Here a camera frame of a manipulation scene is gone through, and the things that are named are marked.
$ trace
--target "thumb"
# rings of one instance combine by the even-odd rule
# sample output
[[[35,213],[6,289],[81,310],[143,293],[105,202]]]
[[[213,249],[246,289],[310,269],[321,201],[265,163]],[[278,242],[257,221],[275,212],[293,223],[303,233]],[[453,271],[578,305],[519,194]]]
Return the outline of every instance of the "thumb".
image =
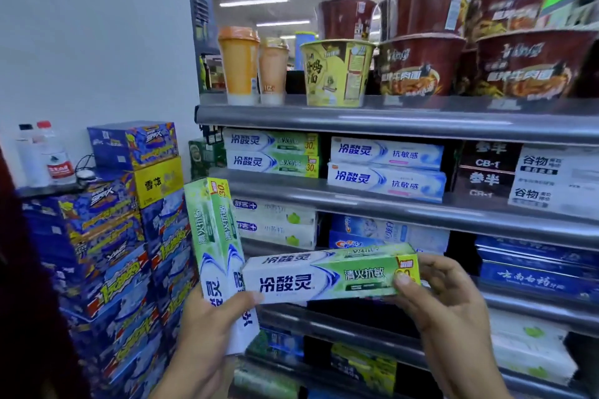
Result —
[[[445,311],[445,306],[437,298],[407,274],[396,274],[393,278],[393,286],[408,301],[411,313],[414,315],[421,315],[430,322],[437,320]]]
[[[232,326],[245,312],[264,300],[259,292],[237,292],[217,308],[223,325]]]

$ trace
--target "fingernail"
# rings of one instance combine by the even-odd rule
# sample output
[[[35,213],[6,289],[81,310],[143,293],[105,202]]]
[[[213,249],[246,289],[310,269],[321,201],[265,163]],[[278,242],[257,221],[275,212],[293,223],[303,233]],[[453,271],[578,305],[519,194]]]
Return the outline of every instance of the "fingernail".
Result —
[[[259,305],[264,301],[264,294],[261,294],[260,292],[252,292],[251,294],[254,297],[254,304]]]
[[[405,273],[397,273],[395,275],[395,283],[398,286],[406,285],[406,284],[409,284],[410,282],[412,282],[412,279],[410,278],[410,276],[408,276]]]

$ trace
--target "plastic bottle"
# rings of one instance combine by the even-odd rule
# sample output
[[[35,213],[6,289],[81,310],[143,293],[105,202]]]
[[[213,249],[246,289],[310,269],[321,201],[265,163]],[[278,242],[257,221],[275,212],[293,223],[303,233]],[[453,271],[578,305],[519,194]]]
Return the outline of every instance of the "plastic bottle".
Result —
[[[43,188],[51,185],[50,174],[41,155],[40,145],[34,143],[34,127],[30,123],[19,125],[17,152],[25,172],[27,186]]]
[[[66,153],[60,138],[52,130],[48,120],[37,123],[40,139],[40,147],[44,163],[48,168],[54,185],[68,185],[77,182],[75,169]]]

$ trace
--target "ceiling light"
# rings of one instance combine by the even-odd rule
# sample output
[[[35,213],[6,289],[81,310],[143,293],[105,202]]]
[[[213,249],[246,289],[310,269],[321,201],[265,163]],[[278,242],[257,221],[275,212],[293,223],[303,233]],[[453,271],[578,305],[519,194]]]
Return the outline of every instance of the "ceiling light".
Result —
[[[299,24],[310,24],[310,20],[306,19],[304,21],[262,22],[260,24],[256,24],[256,27],[275,27],[277,25],[299,25]]]
[[[242,7],[245,5],[263,5],[266,3],[283,3],[289,0],[231,0],[229,2],[221,2],[221,7]]]

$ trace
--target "hand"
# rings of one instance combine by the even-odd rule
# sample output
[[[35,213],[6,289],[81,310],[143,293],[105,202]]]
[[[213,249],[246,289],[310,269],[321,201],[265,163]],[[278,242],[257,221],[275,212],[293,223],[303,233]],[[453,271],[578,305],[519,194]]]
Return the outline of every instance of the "hand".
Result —
[[[508,399],[490,339],[485,299],[456,261],[418,254],[421,277],[395,276],[397,305],[414,320],[432,375],[450,399]]]
[[[185,300],[177,350],[151,399],[208,399],[221,384],[233,323],[264,297],[237,292],[219,307],[204,299],[200,286]]]

